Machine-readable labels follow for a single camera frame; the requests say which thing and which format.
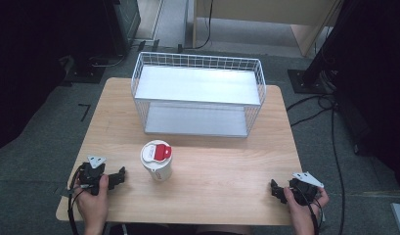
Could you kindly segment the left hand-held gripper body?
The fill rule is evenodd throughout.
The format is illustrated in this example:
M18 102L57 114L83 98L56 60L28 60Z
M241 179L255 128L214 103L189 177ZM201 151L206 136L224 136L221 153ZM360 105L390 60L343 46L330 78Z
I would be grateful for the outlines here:
M81 165L79 182L82 189L89 189L93 196L99 194L99 182L105 171L104 157L88 156L87 161Z

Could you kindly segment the white cup with red lid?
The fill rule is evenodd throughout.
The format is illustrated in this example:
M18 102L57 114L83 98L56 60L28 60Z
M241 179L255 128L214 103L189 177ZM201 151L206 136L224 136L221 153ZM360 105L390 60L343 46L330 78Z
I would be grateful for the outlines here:
M172 174L172 147L162 140L153 140L144 145L140 153L144 168L156 181L165 181Z

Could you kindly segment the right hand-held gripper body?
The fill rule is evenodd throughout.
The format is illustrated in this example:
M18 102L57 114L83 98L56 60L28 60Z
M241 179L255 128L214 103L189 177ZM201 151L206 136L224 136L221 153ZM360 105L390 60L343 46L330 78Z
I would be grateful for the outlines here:
M319 188L324 184L310 172L294 172L293 179L289 182L295 200L302 206L308 206L315 199Z

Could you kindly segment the person's right hand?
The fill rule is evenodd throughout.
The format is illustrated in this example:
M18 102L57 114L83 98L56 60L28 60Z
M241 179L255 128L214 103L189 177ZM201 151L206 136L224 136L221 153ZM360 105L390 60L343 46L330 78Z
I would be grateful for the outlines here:
M293 193L288 187L284 189L291 221L296 229L312 230L314 228L312 215L319 217L321 215L320 208L323 208L330 199L324 188L319 187L318 192L320 193L320 197L317 199L317 202L307 207L301 206L295 200Z

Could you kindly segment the white wire shelf rack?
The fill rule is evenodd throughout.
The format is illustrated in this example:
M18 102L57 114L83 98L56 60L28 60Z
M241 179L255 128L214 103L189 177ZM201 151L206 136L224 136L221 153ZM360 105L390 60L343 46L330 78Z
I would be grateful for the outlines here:
M142 52L131 93L147 133L246 138L266 83L257 59Z

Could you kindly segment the dark cabinet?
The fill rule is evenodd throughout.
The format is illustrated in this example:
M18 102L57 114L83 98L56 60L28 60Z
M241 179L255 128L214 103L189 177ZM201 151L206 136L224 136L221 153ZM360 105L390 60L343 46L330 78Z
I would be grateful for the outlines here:
M141 17L137 0L103 0L107 15L111 54L126 55L132 46Z

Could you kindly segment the person's left hand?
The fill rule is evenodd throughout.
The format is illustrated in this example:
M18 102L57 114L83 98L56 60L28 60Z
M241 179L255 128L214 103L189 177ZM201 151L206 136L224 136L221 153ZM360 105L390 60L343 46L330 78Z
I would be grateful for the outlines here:
M109 212L109 177L105 174L102 175L97 196L93 196L91 193L81 189L79 185L80 182L76 179L74 182L74 194L76 195L78 210L85 226L87 224L105 224Z

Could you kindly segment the light wooden furniture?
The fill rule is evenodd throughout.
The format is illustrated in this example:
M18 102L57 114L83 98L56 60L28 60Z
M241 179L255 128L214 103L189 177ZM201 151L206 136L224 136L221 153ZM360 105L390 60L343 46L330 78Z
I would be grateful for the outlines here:
M198 18L289 24L302 56L325 26L334 26L344 0L194 0L193 45Z

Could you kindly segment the black stand base plate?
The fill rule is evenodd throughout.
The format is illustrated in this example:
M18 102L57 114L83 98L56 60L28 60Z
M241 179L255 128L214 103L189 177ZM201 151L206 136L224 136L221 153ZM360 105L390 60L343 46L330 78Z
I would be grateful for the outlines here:
M319 74L306 70L288 70L288 76L292 89L297 94L333 94L333 90Z
M77 62L73 57L68 58L66 64L67 74L64 82L69 83L94 83L101 82L105 72L104 67L94 66L91 62Z

